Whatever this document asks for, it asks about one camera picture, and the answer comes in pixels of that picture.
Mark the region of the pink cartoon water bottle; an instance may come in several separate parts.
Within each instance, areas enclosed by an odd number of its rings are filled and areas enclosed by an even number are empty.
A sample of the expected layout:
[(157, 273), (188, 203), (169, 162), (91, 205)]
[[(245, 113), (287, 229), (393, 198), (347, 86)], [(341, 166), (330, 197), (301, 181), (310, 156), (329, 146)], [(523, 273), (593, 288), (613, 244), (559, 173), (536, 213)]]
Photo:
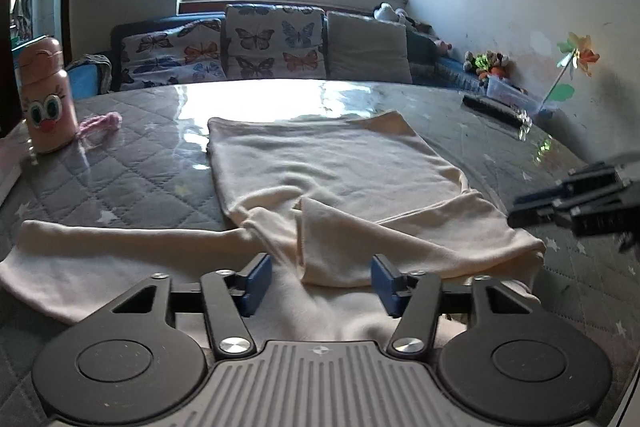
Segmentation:
[(38, 154), (47, 154), (70, 144), (77, 134), (78, 122), (58, 39), (43, 37), (29, 43), (17, 64), (32, 147)]

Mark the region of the plush toy pile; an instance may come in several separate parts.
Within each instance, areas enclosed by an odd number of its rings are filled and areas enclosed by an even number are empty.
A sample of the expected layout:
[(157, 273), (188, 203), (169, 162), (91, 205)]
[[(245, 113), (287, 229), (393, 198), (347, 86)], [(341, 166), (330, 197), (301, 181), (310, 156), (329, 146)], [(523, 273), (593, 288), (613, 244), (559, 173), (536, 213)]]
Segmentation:
[(474, 74), (480, 81), (487, 80), (489, 76), (506, 79), (509, 77), (510, 66), (510, 57), (494, 51), (487, 51), (482, 54), (473, 54), (468, 51), (464, 54), (462, 64), (465, 72)]

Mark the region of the grey plain cushion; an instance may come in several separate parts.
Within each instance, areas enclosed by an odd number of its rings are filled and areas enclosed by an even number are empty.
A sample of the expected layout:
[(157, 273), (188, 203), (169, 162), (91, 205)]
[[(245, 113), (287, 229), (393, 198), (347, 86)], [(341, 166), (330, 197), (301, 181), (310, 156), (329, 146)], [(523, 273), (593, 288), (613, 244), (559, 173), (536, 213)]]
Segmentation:
[(412, 83), (406, 28), (372, 17), (326, 13), (331, 80)]

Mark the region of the flat butterfly pillow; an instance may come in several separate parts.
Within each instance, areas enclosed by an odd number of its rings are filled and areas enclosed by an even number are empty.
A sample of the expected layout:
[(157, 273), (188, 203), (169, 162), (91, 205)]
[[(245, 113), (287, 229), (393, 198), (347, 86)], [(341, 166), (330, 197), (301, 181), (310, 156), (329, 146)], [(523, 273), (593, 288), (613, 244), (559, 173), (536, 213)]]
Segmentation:
[(123, 38), (120, 90), (226, 80), (221, 31), (219, 18), (204, 18)]

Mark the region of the cream sweatshirt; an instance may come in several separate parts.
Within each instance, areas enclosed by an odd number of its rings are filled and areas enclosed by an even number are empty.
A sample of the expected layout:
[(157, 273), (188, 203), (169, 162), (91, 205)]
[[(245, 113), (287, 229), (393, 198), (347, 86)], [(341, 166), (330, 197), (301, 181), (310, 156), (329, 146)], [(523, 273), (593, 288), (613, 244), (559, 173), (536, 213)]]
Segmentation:
[(514, 229), (395, 112), (368, 119), (208, 123), (225, 232), (64, 227), (25, 221), (2, 287), (75, 323), (155, 272), (191, 282), (265, 251), (287, 317), (305, 331), (360, 324), (314, 314), (308, 291), (366, 287), (374, 255), (466, 283), (488, 274), (528, 295), (544, 243)]

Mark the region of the clear plastic box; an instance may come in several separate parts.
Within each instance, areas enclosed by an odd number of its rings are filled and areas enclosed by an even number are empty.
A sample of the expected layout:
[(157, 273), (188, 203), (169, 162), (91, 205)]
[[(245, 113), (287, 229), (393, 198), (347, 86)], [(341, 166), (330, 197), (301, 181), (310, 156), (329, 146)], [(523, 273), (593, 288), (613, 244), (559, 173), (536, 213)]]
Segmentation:
[(488, 77), (486, 95), (504, 105), (524, 110), (529, 116), (537, 114), (540, 109), (539, 100), (516, 89), (498, 76)]

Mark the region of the colourful paper pinwheel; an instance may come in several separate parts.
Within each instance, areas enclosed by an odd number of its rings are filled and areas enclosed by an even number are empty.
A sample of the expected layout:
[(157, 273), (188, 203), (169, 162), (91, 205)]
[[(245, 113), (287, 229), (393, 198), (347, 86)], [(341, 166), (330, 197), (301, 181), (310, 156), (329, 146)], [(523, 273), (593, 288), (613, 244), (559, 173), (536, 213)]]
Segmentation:
[(600, 54), (593, 49), (590, 35), (578, 36), (570, 31), (567, 38), (558, 43), (558, 49), (563, 54), (562, 60), (556, 64), (559, 72), (542, 98), (541, 107), (573, 98), (576, 91), (573, 83), (574, 72), (581, 72), (582, 75), (590, 77), (592, 66), (600, 60)]

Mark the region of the black remote control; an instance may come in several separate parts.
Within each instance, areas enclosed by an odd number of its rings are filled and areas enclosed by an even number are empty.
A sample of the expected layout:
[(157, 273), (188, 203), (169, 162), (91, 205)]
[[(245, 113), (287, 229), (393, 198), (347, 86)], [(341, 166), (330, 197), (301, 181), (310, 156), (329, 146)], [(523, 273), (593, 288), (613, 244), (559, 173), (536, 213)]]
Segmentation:
[(518, 128), (522, 125), (520, 116), (512, 108), (500, 102), (492, 101), (491, 98), (486, 98), (486, 96), (465, 94), (462, 98), (462, 104), (476, 113), (494, 118), (513, 128)]

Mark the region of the upright butterfly pillow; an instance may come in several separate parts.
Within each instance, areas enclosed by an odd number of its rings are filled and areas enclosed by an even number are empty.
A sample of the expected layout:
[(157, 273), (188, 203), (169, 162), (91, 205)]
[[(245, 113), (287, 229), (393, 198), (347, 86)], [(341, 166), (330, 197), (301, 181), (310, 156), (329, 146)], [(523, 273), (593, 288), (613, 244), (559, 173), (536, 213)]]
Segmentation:
[(230, 79), (324, 79), (326, 12), (316, 6), (230, 4), (226, 9)]

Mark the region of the white plush toy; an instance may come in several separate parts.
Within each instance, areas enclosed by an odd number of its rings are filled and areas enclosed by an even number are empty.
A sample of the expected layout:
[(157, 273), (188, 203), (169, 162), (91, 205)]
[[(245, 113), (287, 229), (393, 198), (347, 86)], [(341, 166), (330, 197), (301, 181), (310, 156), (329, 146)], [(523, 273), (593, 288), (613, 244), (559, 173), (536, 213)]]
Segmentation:
[(401, 25), (407, 25), (408, 23), (406, 11), (401, 8), (394, 9), (388, 3), (381, 3), (380, 6), (374, 10), (373, 16), (376, 20), (380, 20), (381, 22)]

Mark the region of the blue sofa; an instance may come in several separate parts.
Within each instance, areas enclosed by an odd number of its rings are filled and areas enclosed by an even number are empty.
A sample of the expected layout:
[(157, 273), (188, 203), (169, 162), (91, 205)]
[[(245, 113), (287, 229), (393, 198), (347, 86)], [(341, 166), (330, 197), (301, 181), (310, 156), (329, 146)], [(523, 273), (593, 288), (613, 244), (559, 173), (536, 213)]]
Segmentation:
[[(106, 52), (112, 61), (112, 90), (122, 91), (122, 87), (131, 86), (130, 76), (126, 72), (125, 64), (130, 61), (126, 51), (125, 39), (143, 34), (156, 34), (190, 26), (200, 20), (220, 20), (224, 24), (224, 12), (194, 12), (171, 15), (141, 22), (124, 23), (111, 29), (110, 49)], [(485, 94), (487, 82), (478, 80), (476, 76), (463, 70), (463, 65), (448, 54), (441, 54), (436, 50), (436, 39), (427, 34), (421, 34), (413, 29), (407, 30), (408, 60), (411, 67), (413, 81), (419, 86), (437, 87), (442, 89), (469, 91)]]

